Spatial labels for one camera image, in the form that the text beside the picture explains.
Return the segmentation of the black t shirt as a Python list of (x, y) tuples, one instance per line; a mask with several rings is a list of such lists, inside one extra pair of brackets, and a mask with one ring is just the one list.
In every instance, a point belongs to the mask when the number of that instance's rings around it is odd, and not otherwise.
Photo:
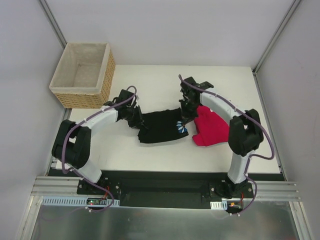
[(138, 139), (143, 144), (157, 144), (182, 139), (189, 135), (182, 125), (181, 109), (167, 109), (144, 113), (148, 130), (139, 130)]

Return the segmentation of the wicker basket with liner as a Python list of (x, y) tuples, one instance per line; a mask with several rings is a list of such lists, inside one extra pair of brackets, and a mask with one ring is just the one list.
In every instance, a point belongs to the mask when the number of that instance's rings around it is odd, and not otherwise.
[(69, 42), (49, 89), (66, 109), (99, 109), (109, 99), (115, 68), (109, 43)]

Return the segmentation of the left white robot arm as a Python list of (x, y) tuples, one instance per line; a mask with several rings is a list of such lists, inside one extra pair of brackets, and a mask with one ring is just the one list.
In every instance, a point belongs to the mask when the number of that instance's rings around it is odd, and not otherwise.
[(89, 190), (96, 195), (105, 191), (106, 183), (102, 171), (91, 160), (91, 139), (120, 120), (127, 121), (133, 129), (145, 127), (134, 86), (122, 89), (119, 96), (105, 102), (97, 112), (83, 120), (63, 120), (53, 143), (51, 155), (61, 162), (62, 171), (65, 174), (75, 171), (87, 179)]

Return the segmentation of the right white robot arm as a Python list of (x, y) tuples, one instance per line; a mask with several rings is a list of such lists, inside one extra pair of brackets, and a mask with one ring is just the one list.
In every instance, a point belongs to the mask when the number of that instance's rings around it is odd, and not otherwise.
[(248, 183), (250, 158), (264, 140), (259, 113), (255, 109), (240, 110), (205, 81), (198, 84), (193, 77), (180, 80), (182, 125), (200, 118), (199, 107), (206, 107), (226, 125), (226, 142), (232, 151), (230, 168), (225, 180), (218, 184), (216, 195), (231, 199), (244, 191)]

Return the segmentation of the red t shirt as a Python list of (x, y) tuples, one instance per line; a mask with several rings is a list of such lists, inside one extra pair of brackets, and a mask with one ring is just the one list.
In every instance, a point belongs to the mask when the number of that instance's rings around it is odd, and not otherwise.
[(197, 115), (194, 119), (197, 134), (192, 136), (197, 146), (209, 147), (228, 142), (229, 126), (219, 115), (206, 106), (199, 106)]

